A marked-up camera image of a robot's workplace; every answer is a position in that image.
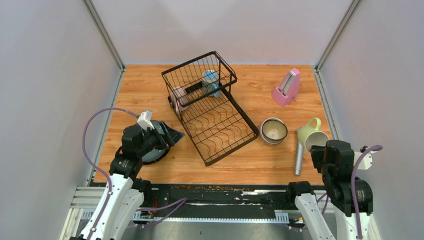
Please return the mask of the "light green mug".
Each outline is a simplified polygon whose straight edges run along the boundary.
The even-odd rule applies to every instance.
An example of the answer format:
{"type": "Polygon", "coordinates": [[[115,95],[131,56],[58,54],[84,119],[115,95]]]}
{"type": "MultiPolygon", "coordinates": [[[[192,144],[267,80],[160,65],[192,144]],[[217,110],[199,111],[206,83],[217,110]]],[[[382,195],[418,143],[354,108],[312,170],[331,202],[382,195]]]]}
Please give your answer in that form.
{"type": "Polygon", "coordinates": [[[298,128],[297,139],[302,147],[310,152],[312,146],[324,147],[329,136],[321,131],[322,121],[318,117],[312,118],[306,125],[298,128]]]}

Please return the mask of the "pink ceramic mug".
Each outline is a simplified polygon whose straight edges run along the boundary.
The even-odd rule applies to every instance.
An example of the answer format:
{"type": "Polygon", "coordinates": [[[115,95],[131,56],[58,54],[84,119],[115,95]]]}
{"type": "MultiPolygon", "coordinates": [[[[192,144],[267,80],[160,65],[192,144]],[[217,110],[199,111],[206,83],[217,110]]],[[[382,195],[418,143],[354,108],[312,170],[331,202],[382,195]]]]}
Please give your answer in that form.
{"type": "Polygon", "coordinates": [[[188,94],[184,88],[181,86],[173,87],[171,91],[171,102],[174,104],[175,111],[178,115],[188,108],[188,106],[183,106],[184,104],[187,104],[188,101],[188,94]]]}

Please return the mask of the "blue butterfly mug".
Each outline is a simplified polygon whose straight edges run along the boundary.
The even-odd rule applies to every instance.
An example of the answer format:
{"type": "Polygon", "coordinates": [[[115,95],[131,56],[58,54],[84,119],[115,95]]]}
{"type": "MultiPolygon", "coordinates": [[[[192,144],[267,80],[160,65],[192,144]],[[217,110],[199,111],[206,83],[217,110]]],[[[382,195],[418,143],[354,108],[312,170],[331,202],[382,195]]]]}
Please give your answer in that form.
{"type": "Polygon", "coordinates": [[[215,70],[206,70],[202,74],[202,92],[208,94],[218,89],[219,86],[219,75],[215,70]]]}

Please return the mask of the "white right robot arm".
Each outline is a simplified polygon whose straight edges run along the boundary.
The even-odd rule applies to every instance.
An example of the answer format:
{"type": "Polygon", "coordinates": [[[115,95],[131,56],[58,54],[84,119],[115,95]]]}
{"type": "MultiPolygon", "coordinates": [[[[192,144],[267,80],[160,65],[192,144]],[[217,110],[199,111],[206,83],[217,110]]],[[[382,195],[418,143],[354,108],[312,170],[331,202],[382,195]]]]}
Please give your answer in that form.
{"type": "Polygon", "coordinates": [[[314,168],[322,176],[325,191],[334,207],[337,234],[328,227],[308,181],[291,182],[286,189],[286,204],[298,209],[314,240],[363,240],[373,214],[371,186],[357,176],[358,169],[372,165],[372,154],[381,145],[364,146],[359,152],[350,143],[332,139],[324,146],[312,145],[310,154],[314,168]]]}

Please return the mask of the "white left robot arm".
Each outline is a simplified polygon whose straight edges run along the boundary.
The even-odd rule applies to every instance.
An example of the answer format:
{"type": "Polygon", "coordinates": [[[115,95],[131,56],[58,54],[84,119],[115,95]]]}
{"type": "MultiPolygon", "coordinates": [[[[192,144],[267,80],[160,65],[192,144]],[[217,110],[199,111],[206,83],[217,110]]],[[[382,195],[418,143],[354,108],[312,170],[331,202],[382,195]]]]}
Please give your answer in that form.
{"type": "Polygon", "coordinates": [[[154,120],[152,126],[143,129],[136,123],[123,130],[106,187],[90,220],[76,236],[77,240],[119,240],[137,208],[152,203],[150,182],[137,178],[144,164],[143,157],[151,152],[169,151],[185,136],[164,121],[154,120]]]}

